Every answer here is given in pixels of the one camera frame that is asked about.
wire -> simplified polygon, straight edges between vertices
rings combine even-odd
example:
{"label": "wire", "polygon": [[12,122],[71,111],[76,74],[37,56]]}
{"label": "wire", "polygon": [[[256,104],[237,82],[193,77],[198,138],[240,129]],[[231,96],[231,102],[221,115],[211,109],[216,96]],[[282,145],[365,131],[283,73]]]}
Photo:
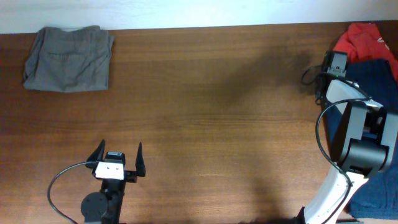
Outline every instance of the wire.
{"label": "wire", "polygon": [[68,170],[70,170],[70,169],[72,169],[72,168],[78,167],[78,166],[82,166],[82,165],[85,165],[85,164],[94,164],[94,163],[96,163],[96,162],[81,162],[81,163],[72,165],[72,166],[70,166],[70,167],[64,169],[63,171],[61,171],[59,174],[57,174],[57,175],[51,180],[51,183],[50,183],[50,185],[49,185],[49,188],[47,189],[47,199],[49,200],[49,203],[50,203],[51,207],[52,207],[59,215],[61,215],[63,218],[66,218],[68,221],[70,221],[70,222],[72,222],[72,223],[74,223],[74,224],[77,224],[77,222],[76,222],[75,220],[71,219],[70,217],[68,217],[67,215],[65,215],[64,213],[62,213],[62,212],[61,212],[59,209],[57,209],[56,206],[52,203],[51,198],[50,198],[51,187],[52,187],[52,185],[54,184],[54,182],[55,182],[64,172],[66,172],[66,171],[68,171]]}
{"label": "wire", "polygon": [[303,85],[311,85],[312,83],[314,83],[315,82],[315,80],[317,79],[317,77],[315,77],[312,81],[310,81],[310,82],[304,82],[304,77],[305,77],[305,75],[309,72],[309,71],[311,71],[311,70],[313,70],[313,69],[315,69],[315,68],[318,68],[318,67],[322,67],[322,65],[316,65],[316,66],[312,66],[312,67],[310,67],[309,69],[307,69],[304,73],[303,73],[303,75],[301,76],[301,84],[303,84]]}
{"label": "wire", "polygon": [[347,199],[347,197],[348,197],[348,195],[349,195],[349,192],[350,192],[350,190],[351,190],[351,187],[353,186],[353,183],[352,183],[351,179],[349,178],[349,176],[347,175],[347,173],[344,172],[340,167],[338,167],[338,165],[335,164],[335,163],[332,161],[332,159],[328,156],[328,154],[327,154],[327,153],[325,152],[325,150],[323,149],[322,143],[321,143],[321,140],[320,140],[320,137],[319,137],[319,124],[320,124],[320,121],[322,120],[322,116],[326,113],[326,111],[327,111],[328,109],[330,109],[330,108],[332,108],[332,107],[334,107],[334,106],[336,106],[336,105],[338,105],[338,104],[341,104],[341,103],[348,103],[348,102],[350,102],[350,101],[369,101],[369,100],[371,99],[370,97],[368,97],[368,95],[365,94],[365,96],[366,96],[365,98],[347,99],[347,100],[336,101],[336,102],[330,104],[329,106],[327,106],[327,107],[319,114],[319,117],[318,117],[318,119],[317,119],[317,123],[316,123],[316,125],[315,125],[315,136],[316,136],[316,138],[317,138],[317,143],[318,143],[318,146],[319,146],[319,150],[321,150],[321,152],[322,152],[323,156],[326,158],[326,160],[327,160],[334,168],[336,168],[340,174],[343,174],[343,175],[344,175],[344,177],[345,177],[346,180],[347,180],[347,184],[348,184],[348,186],[347,186],[347,191],[346,191],[346,193],[345,193],[345,195],[344,195],[342,201],[337,205],[337,207],[336,207],[335,210],[330,214],[330,216],[329,216],[325,221],[323,221],[322,224],[325,224],[327,221],[329,221],[329,219],[331,219],[332,216],[335,215],[335,213],[339,210],[339,208],[342,206],[342,204],[343,204],[343,203],[345,202],[345,200]]}

white wall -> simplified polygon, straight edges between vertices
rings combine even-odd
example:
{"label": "white wall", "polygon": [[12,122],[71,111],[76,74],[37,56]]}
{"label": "white wall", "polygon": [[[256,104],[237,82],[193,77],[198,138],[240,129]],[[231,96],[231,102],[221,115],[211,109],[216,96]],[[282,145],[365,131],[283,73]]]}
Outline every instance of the white wall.
{"label": "white wall", "polygon": [[398,19],[397,0],[1,0],[0,33]]}

folded cloth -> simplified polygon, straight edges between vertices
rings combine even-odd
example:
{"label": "folded cloth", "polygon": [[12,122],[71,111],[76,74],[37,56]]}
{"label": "folded cloth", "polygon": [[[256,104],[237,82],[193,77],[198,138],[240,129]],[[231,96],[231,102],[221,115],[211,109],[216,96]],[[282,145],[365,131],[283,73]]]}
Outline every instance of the folded cloth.
{"label": "folded cloth", "polygon": [[[387,109],[398,110],[398,86],[387,60],[371,60],[350,64],[346,77]],[[330,142],[336,133],[341,113],[336,107],[326,112]],[[355,218],[398,219],[398,143],[390,168],[377,173],[363,185],[348,203],[348,213]]]}
{"label": "folded cloth", "polygon": [[398,61],[384,43],[375,24],[351,24],[333,50],[346,52],[351,63],[386,59],[390,62],[392,74],[398,82]]}
{"label": "folded cloth", "polygon": [[41,29],[25,63],[24,87],[76,92],[107,90],[114,37],[99,26]]}

folded gray towel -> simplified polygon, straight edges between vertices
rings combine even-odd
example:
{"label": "folded gray towel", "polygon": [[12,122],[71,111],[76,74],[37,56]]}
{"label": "folded gray towel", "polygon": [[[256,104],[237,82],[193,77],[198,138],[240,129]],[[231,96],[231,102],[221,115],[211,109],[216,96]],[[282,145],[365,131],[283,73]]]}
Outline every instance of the folded gray towel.
{"label": "folded gray towel", "polygon": [[107,90],[114,37],[99,26],[41,29],[25,63],[24,87],[76,92]]}

blue fabric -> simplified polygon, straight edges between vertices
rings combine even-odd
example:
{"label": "blue fabric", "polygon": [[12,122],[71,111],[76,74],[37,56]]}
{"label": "blue fabric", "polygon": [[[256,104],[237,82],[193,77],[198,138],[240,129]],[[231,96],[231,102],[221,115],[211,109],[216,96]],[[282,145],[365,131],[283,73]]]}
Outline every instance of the blue fabric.
{"label": "blue fabric", "polygon": [[[398,86],[388,61],[370,60],[353,63],[347,68],[346,77],[356,80],[362,90],[384,105],[398,110]],[[330,142],[338,128],[341,114],[336,107],[326,112]],[[363,185],[348,204],[348,213],[355,218],[398,219],[398,144],[390,168]]]}

